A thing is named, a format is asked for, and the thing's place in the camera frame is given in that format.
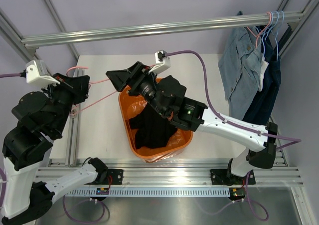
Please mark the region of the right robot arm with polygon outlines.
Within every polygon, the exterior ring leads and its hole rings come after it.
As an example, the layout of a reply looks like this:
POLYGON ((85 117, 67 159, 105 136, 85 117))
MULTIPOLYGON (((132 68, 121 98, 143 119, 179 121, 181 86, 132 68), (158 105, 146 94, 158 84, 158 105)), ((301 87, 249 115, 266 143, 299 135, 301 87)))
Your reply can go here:
POLYGON ((129 96, 142 96, 176 128, 215 134, 245 146, 226 169, 210 171, 212 184, 248 184, 252 170, 273 167, 277 148, 274 123, 255 125, 213 112, 206 104, 186 97, 186 87, 177 79, 169 75, 157 81, 157 67, 139 61, 128 69, 107 71, 106 76, 118 92, 128 87, 129 96))

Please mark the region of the black skirt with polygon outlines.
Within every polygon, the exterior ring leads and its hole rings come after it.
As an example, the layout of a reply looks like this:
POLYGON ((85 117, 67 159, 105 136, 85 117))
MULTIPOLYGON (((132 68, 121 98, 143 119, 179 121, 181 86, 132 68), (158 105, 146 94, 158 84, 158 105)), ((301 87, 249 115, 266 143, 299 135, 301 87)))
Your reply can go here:
POLYGON ((174 102, 177 95, 184 95, 186 88, 172 76, 162 78, 157 82, 157 92, 154 96, 142 96, 145 103, 143 110, 129 119, 129 127, 135 130, 135 149, 161 149, 167 146, 170 138, 178 131, 170 123, 173 111, 169 102, 174 102))

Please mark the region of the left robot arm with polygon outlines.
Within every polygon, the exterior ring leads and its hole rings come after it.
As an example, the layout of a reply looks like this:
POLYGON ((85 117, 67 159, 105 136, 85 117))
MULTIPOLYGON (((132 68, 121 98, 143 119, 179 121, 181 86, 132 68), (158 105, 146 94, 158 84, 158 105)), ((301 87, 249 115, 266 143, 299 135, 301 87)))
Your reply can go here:
POLYGON ((107 180, 106 164, 92 158, 66 176, 35 182, 45 153, 52 148, 54 140, 62 137, 72 107, 88 98, 89 76, 68 77, 56 73, 53 78, 53 83, 24 95, 12 109, 18 123, 5 136, 2 147, 7 181, 1 208, 4 225, 34 221, 77 187, 107 180))

